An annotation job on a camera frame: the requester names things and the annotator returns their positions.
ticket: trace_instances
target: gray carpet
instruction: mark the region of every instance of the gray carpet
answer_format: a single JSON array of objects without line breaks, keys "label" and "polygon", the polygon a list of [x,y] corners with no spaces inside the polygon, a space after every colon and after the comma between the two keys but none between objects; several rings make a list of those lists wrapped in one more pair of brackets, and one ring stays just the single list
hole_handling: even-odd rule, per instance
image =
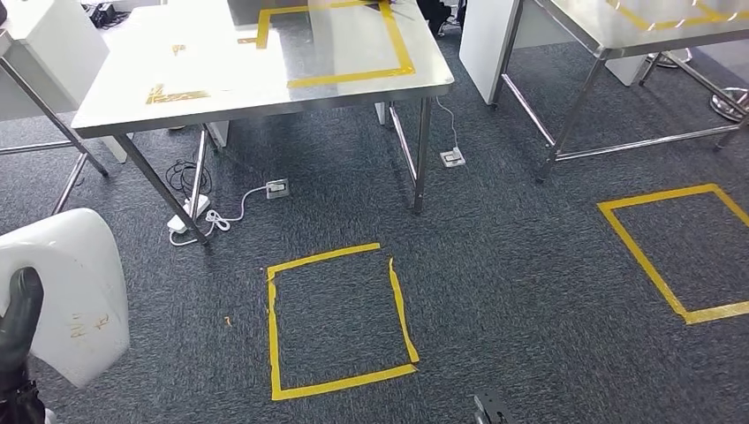
[{"label": "gray carpet", "polygon": [[[292,196],[247,202],[244,222],[209,247],[169,245],[171,216],[131,163],[87,169],[70,208],[97,210],[122,255],[132,347],[75,390],[34,361],[42,398],[78,423],[468,423],[480,388],[497,390],[521,423],[746,423],[749,315],[686,326],[596,203],[717,183],[749,210],[749,148],[721,154],[687,141],[559,165],[536,185],[541,136],[510,95],[486,107],[458,61],[459,34],[440,45],[456,84],[468,164],[444,169],[448,115],[435,108],[426,210],[406,210],[410,181],[393,132],[371,106],[232,123],[210,155],[211,199],[225,216],[242,193],[276,178]],[[511,73],[558,131],[591,64],[577,45],[517,52]],[[738,82],[699,52],[694,66]],[[721,125],[707,94],[678,71],[627,89],[604,75],[571,148]],[[413,140],[415,103],[398,105]],[[42,120],[0,126],[4,145],[56,140]],[[197,130],[137,134],[158,170],[189,158]],[[74,154],[3,157],[0,231],[45,217]],[[724,206],[684,199],[633,207],[620,219],[687,307],[749,299],[747,232]],[[395,258],[419,371],[314,397],[270,400],[265,268],[378,241],[382,250],[286,271],[278,279],[282,386],[323,382],[407,361],[388,286]],[[230,317],[231,326],[224,317]]]}]

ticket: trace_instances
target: power strip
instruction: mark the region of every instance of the power strip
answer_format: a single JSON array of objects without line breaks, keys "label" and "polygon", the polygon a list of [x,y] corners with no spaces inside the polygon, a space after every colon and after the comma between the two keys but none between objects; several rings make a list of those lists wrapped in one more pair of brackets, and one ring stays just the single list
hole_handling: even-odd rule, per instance
[{"label": "power strip", "polygon": [[[208,208],[208,205],[210,205],[210,200],[208,199],[208,196],[205,194],[201,194],[198,198],[198,216],[200,216],[203,212],[206,211]],[[182,209],[187,212],[188,215],[190,215],[190,200],[185,199],[185,205],[182,207]],[[169,222],[166,224],[167,227],[169,227],[169,230],[172,232],[176,232],[177,234],[182,234],[185,231],[187,231],[187,226],[185,223],[182,222],[181,219],[179,219],[179,216],[174,215]]]}]

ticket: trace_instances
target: yellow tape square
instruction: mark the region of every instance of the yellow tape square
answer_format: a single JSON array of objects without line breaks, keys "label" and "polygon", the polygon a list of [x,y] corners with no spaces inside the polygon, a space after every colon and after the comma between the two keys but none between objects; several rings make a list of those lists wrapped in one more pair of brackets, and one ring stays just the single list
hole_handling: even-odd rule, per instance
[{"label": "yellow tape square", "polygon": [[278,360],[278,327],[276,322],[276,285],[274,279],[276,274],[285,271],[287,269],[293,269],[301,267],[310,263],[326,261],[337,257],[345,256],[348,254],[359,254],[362,252],[369,252],[380,248],[379,243],[370,243],[368,245],[346,247],[344,249],[334,250],[324,254],[316,254],[308,256],[306,258],[297,259],[295,261],[289,261],[274,265],[268,268],[268,330],[269,330],[269,354],[270,354],[270,386],[271,386],[271,398],[273,400],[285,400],[292,398],[302,398],[305,396],[319,395],[322,393],[328,393],[335,390],[349,389],[351,387],[360,386],[362,384],[368,384],[371,382],[381,382],[390,378],[399,377],[401,375],[407,375],[416,372],[416,367],[413,365],[419,362],[419,354],[416,353],[416,348],[413,346],[411,339],[408,336],[408,329],[405,323],[405,304],[403,301],[403,295],[400,290],[400,283],[398,282],[397,275],[393,269],[393,258],[389,261],[389,276],[390,285],[393,289],[393,296],[395,297],[396,309],[398,314],[398,320],[400,321],[401,331],[403,332],[403,339],[405,342],[405,348],[408,351],[408,359],[411,361],[410,364],[402,365],[399,367],[393,367],[385,369],[383,371],[377,371],[374,373],[368,373],[364,375],[356,375],[354,377],[347,377],[333,382],[324,382],[321,384],[313,384],[304,387],[297,387],[293,389],[282,389],[281,388],[281,368]]},{"label": "yellow tape square", "polygon": [[721,13],[703,0],[674,0],[689,2],[694,7],[698,16],[683,17],[682,19],[673,19],[666,21],[651,21],[648,17],[640,16],[632,9],[626,6],[626,0],[606,0],[611,7],[618,11],[622,16],[627,18],[634,26],[643,31],[659,31],[680,27],[693,27],[697,25],[710,24],[715,22],[729,22],[734,19],[749,19],[749,11],[735,11],[733,13]]},{"label": "yellow tape square", "polygon": [[684,318],[687,324],[696,324],[699,322],[707,322],[718,320],[721,318],[727,318],[730,316],[736,316],[741,314],[749,314],[749,301],[738,302],[729,305],[722,305],[719,307],[709,307],[706,309],[698,309],[693,311],[687,311],[681,304],[679,299],[674,295],[674,292],[669,288],[666,282],[663,280],[661,275],[655,269],[650,260],[642,252],[634,238],[624,228],[622,223],[618,220],[617,216],[614,215],[614,210],[618,208],[626,208],[630,206],[642,205],[645,203],[651,203],[654,201],[664,201],[667,199],[676,199],[677,197],[691,196],[694,194],[702,193],[713,193],[723,204],[725,204],[734,215],[741,220],[744,225],[749,227],[749,216],[744,210],[728,194],[726,194],[718,185],[705,184],[697,185],[694,187],[679,188],[676,190],[667,190],[664,192],[644,194],[641,196],[629,197],[619,201],[604,201],[598,204],[598,208],[601,210],[603,215],[609,221],[614,231],[622,239],[624,244],[629,248],[632,255],[635,257],[639,265],[645,270],[647,276],[653,280],[653,283],[661,292],[661,295],[669,302],[671,308],[677,314]]},{"label": "yellow tape square", "polygon": [[270,30],[270,17],[272,15],[282,13],[301,13],[309,11],[319,11],[325,9],[336,9],[341,7],[352,7],[352,6],[366,6],[371,4],[379,4],[380,13],[382,20],[385,23],[385,27],[390,37],[390,42],[395,50],[398,68],[392,69],[381,69],[369,72],[354,72],[344,73],[340,75],[324,75],[320,77],[310,77],[303,79],[295,79],[289,81],[287,84],[288,88],[299,88],[299,87],[311,87],[320,86],[324,84],[339,84],[342,82],[352,82],[361,80],[372,80],[375,78],[388,78],[396,77],[401,75],[411,75],[416,73],[416,69],[413,67],[411,57],[408,55],[408,49],[405,46],[403,36],[400,34],[398,29],[395,16],[393,15],[392,9],[390,9],[390,0],[381,1],[364,1],[364,0],[351,0],[340,3],[329,3],[329,4],[317,4],[307,6],[292,6],[292,7],[280,7],[276,9],[263,9],[260,11],[258,20],[258,35],[255,41],[257,49],[266,49],[268,47],[268,34]]}]

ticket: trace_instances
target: electrical socket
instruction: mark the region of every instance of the electrical socket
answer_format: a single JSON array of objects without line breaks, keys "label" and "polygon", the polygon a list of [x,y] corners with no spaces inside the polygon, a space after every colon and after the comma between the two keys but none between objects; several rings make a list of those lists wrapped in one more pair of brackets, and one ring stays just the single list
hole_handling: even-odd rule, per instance
[{"label": "electrical socket", "polygon": [[440,158],[443,160],[443,164],[447,168],[465,165],[465,158],[463,157],[463,154],[460,153],[460,149],[457,146],[448,152],[442,152]]},{"label": "electrical socket", "polygon": [[289,194],[290,192],[288,178],[269,181],[265,185],[265,197],[267,199],[278,199],[279,197],[286,197]]}]

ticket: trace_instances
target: white power cord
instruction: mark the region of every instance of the white power cord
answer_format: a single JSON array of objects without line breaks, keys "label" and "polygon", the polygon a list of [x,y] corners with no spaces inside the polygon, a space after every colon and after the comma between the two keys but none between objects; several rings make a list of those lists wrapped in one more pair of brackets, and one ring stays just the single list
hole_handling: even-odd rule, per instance
[{"label": "white power cord", "polygon": [[443,164],[447,168],[465,165],[465,157],[458,147],[458,132],[455,131],[455,114],[452,113],[452,110],[443,106],[439,97],[435,97],[435,100],[437,100],[437,105],[439,105],[440,108],[450,114],[450,128],[452,129],[452,137],[455,141],[455,147],[452,148],[451,151],[440,153],[440,158],[443,160]]},{"label": "white power cord", "polygon": [[437,104],[442,108],[444,111],[450,114],[450,128],[452,128],[452,136],[455,140],[455,147],[458,147],[458,132],[455,131],[455,115],[452,113],[452,110],[449,110],[443,106],[442,103],[440,103],[440,98],[435,97],[435,100],[437,100]]},{"label": "white power cord", "polygon": [[[259,191],[264,191],[264,190],[267,190],[267,189],[268,189],[268,185],[264,185],[262,187],[254,188],[254,189],[250,190],[249,192],[245,193],[245,195],[242,196],[242,202],[239,205],[242,208],[242,213],[239,214],[239,216],[236,217],[236,218],[224,218],[224,217],[218,215],[218,212],[216,212],[214,209],[210,209],[206,213],[206,222],[207,223],[211,223],[211,228],[206,233],[206,237],[208,237],[208,236],[211,235],[211,233],[213,232],[213,229],[215,227],[218,227],[219,230],[224,231],[224,232],[230,230],[231,229],[231,224],[230,223],[241,221],[242,218],[245,217],[245,201],[247,200],[247,196],[249,196],[252,193],[256,193],[256,192],[259,192]],[[173,246],[177,246],[177,247],[191,245],[192,243],[195,243],[196,241],[198,241],[198,239],[195,238],[195,239],[183,242],[183,243],[177,243],[177,242],[174,241],[173,236],[174,236],[174,231],[169,231],[169,242]]]}]

